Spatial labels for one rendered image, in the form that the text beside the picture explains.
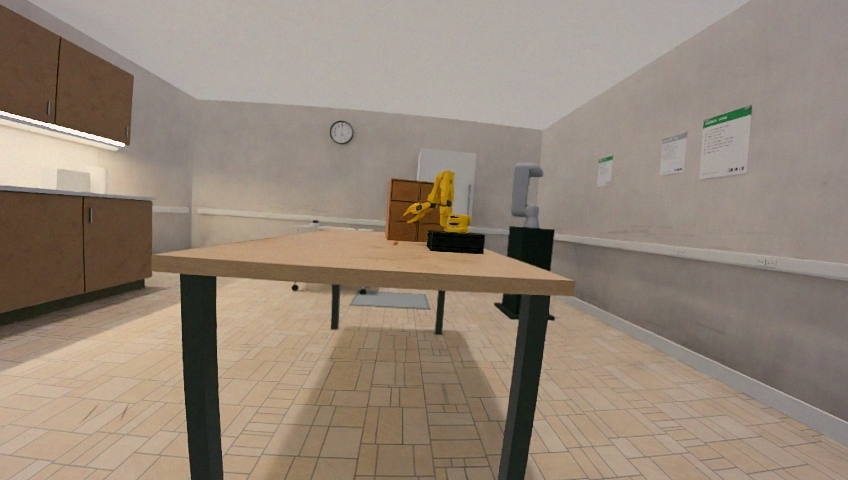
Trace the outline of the brown chest of drawers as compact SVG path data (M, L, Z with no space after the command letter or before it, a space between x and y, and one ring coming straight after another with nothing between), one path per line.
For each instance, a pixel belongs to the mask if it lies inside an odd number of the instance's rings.
M413 200L402 200L402 199L391 199L391 195L392 195L392 181L393 181L393 180L395 180L395 181L405 181L405 182L415 182L415 183L419 183L418 201L413 201ZM420 201L421 183L424 183L424 184L434 184L434 182L425 182L425 181L415 181L415 180L405 180L405 179L396 179L396 178L391 178L391 188L390 188L390 192L389 192L389 196L388 196L388 200L387 200L386 228L385 228L385 238L386 238L387 240L393 240L393 241L410 241L410 242L427 242L427 241L417 241L418 223L439 224L439 225L440 225L440 223L439 223L439 222L426 222L426 221L418 221L418 220L417 220L417 221L412 222L412 223L416 223L416 235L415 235L415 241L414 241L414 240L396 240L396 239L389 239L389 224L390 224L390 221L398 221L398 222L408 222L408 221L410 221L410 220L390 219L391 201L411 202L411 203L418 203L418 202L419 202L419 204L420 204L420 203L422 203L422 204L427 203L427 202L425 202L425 201Z

